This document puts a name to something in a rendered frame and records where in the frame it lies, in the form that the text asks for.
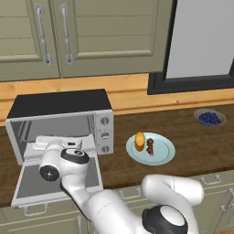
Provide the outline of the red kebab skewer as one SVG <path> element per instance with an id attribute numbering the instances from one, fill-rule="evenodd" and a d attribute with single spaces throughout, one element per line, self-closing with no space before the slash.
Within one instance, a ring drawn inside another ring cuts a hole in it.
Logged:
<path id="1" fill-rule="evenodd" d="M 147 140 L 147 153 L 150 155 L 150 156 L 154 156 L 154 140 L 152 138 L 149 138 Z"/>

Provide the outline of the olive wall cupboard door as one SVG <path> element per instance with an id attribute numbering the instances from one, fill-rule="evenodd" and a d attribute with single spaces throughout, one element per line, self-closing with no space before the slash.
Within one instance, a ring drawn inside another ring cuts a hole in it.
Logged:
<path id="1" fill-rule="evenodd" d="M 35 4 L 42 4 L 47 50 L 52 64 L 44 63 Z M 56 41 L 49 0 L 0 0 L 0 81 L 59 77 Z"/>
<path id="2" fill-rule="evenodd" d="M 66 63 L 63 19 L 68 7 Z M 173 0 L 51 0 L 63 77 L 161 71 Z"/>

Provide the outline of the olive base cupboard door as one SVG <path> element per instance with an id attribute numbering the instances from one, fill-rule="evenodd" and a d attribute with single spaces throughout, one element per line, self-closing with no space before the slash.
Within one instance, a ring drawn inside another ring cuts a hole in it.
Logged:
<path id="1" fill-rule="evenodd" d="M 82 234 L 88 234 L 85 221 L 81 219 Z M 0 226 L 0 234 L 79 234 L 77 218 L 49 223 L 20 222 Z"/>
<path id="2" fill-rule="evenodd" d="M 205 194 L 202 203 L 194 207 L 199 234 L 211 234 L 215 230 L 219 219 L 226 213 L 220 207 L 228 204 L 228 191 L 229 189 Z"/>

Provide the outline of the golden baguette bread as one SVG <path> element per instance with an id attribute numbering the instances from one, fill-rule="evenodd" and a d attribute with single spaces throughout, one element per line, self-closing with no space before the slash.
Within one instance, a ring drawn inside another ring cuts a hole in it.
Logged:
<path id="1" fill-rule="evenodd" d="M 142 132 L 138 132 L 135 135 L 134 146 L 138 152 L 141 152 L 144 149 L 145 137 Z"/>

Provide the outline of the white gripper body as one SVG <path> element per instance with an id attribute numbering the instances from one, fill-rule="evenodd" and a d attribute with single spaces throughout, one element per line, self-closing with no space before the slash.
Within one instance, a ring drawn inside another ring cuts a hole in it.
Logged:
<path id="1" fill-rule="evenodd" d="M 61 137 L 40 135 L 36 138 L 36 141 L 33 144 L 33 148 L 35 150 L 45 150 L 50 143 L 61 142 L 61 141 L 62 141 Z"/>

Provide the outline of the toaster oven door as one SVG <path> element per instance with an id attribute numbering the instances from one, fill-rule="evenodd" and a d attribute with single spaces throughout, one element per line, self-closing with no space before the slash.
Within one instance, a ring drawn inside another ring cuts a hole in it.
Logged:
<path id="1" fill-rule="evenodd" d="M 39 163 L 40 159 L 23 163 L 11 202 L 12 207 L 30 207 L 69 199 L 60 190 L 60 180 L 48 182 L 40 176 L 38 172 Z M 103 189 L 98 156 L 95 153 L 90 153 L 85 187 L 89 192 Z"/>

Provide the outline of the olive drawer front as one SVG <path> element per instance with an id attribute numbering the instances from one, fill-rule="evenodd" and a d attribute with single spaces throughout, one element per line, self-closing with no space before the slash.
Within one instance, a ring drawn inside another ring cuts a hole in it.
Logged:
<path id="1" fill-rule="evenodd" d="M 234 187 L 234 170 L 194 176 L 204 188 L 204 193 L 225 191 Z"/>
<path id="2" fill-rule="evenodd" d="M 69 212 L 80 212 L 71 199 L 47 204 L 49 204 L 48 212 L 36 217 L 26 217 L 24 214 L 24 207 L 3 207 L 1 208 L 1 211 L 4 216 L 5 223 L 14 223 L 33 218 L 50 218 L 56 215 L 65 215 Z"/>
<path id="3" fill-rule="evenodd" d="M 119 191 L 121 189 L 134 188 L 134 187 L 140 187 L 140 186 L 128 186 L 128 187 L 118 188 L 116 189 L 116 192 L 121 197 L 121 195 L 119 194 Z M 141 212 L 149 205 L 148 201 L 143 196 L 142 189 L 141 189 L 141 193 L 142 195 L 136 199 L 131 199 L 131 200 L 122 199 L 124 203 L 128 206 L 128 208 L 131 211 L 133 211 L 135 214 L 141 214 Z"/>

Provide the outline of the black framed window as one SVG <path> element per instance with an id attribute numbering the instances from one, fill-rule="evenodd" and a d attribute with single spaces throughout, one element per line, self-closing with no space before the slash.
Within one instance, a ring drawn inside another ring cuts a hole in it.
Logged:
<path id="1" fill-rule="evenodd" d="M 164 68 L 149 95 L 234 88 L 234 0 L 173 0 Z"/>

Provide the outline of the silver black toaster oven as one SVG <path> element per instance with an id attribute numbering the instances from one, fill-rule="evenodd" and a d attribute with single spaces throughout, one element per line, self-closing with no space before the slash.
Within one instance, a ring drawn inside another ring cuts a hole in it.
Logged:
<path id="1" fill-rule="evenodd" d="M 103 125 L 102 117 L 109 123 Z M 113 111 L 106 90 L 77 90 L 18 95 L 5 120 L 5 127 L 16 160 L 26 160 L 27 143 L 34 143 L 40 135 L 82 137 L 90 134 L 98 154 L 113 152 Z M 102 139 L 102 133 L 109 133 Z M 104 153 L 103 146 L 110 151 Z"/>

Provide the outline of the grey bowl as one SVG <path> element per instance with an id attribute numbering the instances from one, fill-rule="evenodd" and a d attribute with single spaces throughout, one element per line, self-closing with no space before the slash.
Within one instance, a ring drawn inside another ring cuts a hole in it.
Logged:
<path id="1" fill-rule="evenodd" d="M 194 111 L 194 116 L 206 127 L 216 127 L 227 122 L 227 118 L 222 113 L 211 109 L 197 109 Z"/>

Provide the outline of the grey toaster oven rack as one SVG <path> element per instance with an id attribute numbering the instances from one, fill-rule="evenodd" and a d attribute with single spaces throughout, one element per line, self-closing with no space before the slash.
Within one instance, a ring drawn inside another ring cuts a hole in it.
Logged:
<path id="1" fill-rule="evenodd" d="M 94 137 L 92 134 L 84 137 L 61 137 L 61 142 L 52 142 L 59 143 L 63 148 L 78 148 L 84 151 L 90 152 L 96 150 L 96 145 L 94 143 Z M 34 143 L 27 143 L 27 148 L 24 153 L 25 160 L 32 160 L 36 158 L 41 158 L 43 153 L 47 150 L 35 150 L 33 148 Z"/>

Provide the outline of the blueberries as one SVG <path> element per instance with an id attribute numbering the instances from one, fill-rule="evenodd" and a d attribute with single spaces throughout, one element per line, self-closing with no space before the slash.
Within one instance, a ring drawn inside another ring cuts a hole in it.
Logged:
<path id="1" fill-rule="evenodd" d="M 203 112 L 199 115 L 198 119 L 201 122 L 205 122 L 208 124 L 220 124 L 221 120 L 214 112 Z"/>

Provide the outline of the light blue plate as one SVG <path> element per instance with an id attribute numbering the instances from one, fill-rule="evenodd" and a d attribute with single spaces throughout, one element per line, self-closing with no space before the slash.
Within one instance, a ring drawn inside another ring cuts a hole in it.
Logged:
<path id="1" fill-rule="evenodd" d="M 174 158 L 176 149 L 170 140 L 157 133 L 144 133 L 144 137 L 144 149 L 141 152 L 135 149 L 134 135 L 131 136 L 126 143 L 128 155 L 136 162 L 144 165 L 164 165 Z M 150 156 L 146 151 L 148 147 L 147 140 L 149 138 L 154 140 L 154 156 Z"/>

